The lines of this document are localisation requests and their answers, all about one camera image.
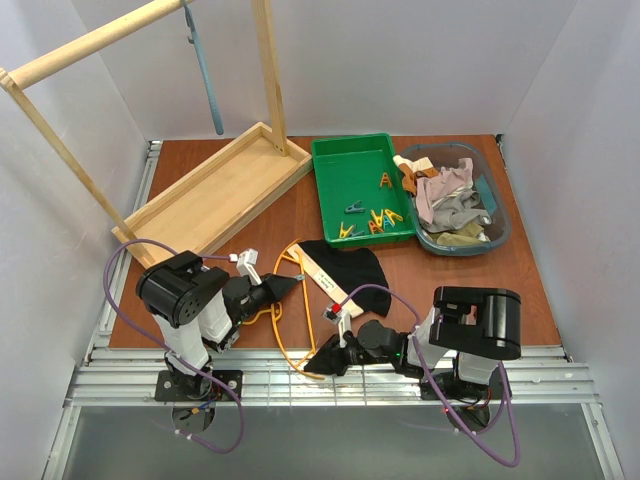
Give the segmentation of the yellow plastic hanger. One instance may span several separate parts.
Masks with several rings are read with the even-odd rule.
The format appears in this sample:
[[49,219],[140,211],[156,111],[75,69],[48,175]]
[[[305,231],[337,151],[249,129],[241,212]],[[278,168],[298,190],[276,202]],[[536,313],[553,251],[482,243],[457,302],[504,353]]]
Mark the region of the yellow plastic hanger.
[[321,382],[326,379],[325,375],[304,370],[308,360],[317,352],[318,340],[311,315],[305,263],[300,258],[301,241],[301,238],[296,238],[284,247],[272,268],[273,274],[302,276],[299,284],[285,299],[273,306],[261,307],[257,313],[250,315],[242,322],[242,326],[269,324],[275,345],[287,366],[302,378]]

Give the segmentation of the black underwear beige waistband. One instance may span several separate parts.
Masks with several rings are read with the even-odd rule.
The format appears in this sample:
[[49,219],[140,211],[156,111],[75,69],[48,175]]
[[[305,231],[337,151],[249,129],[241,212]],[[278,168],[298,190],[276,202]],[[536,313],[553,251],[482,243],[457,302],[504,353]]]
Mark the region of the black underwear beige waistband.
[[360,285],[389,287],[378,258],[367,248],[342,251],[323,240],[309,240],[295,244],[288,252],[294,258],[302,252],[306,275],[337,303]]

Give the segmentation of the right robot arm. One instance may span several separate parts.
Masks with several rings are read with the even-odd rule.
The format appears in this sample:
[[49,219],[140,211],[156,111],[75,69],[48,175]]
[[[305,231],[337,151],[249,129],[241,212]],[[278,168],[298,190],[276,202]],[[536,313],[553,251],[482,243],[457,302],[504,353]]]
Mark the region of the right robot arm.
[[438,287],[429,314],[411,332],[377,320],[353,332],[342,303],[327,307],[323,316],[338,333],[308,360],[306,373],[342,376],[350,366],[389,364],[400,375],[425,380],[452,350],[453,380],[487,386],[501,361],[521,357],[521,298],[511,290]]

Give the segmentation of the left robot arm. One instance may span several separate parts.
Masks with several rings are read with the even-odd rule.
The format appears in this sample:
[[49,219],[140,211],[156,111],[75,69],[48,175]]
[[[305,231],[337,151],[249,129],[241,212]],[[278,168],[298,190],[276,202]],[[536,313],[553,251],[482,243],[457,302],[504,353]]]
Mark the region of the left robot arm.
[[147,269],[136,294],[159,326],[169,369],[193,379],[218,353],[239,338],[240,327],[257,313],[281,301],[301,278],[256,271],[258,252],[231,254],[235,276],[207,267],[191,251],[179,253]]

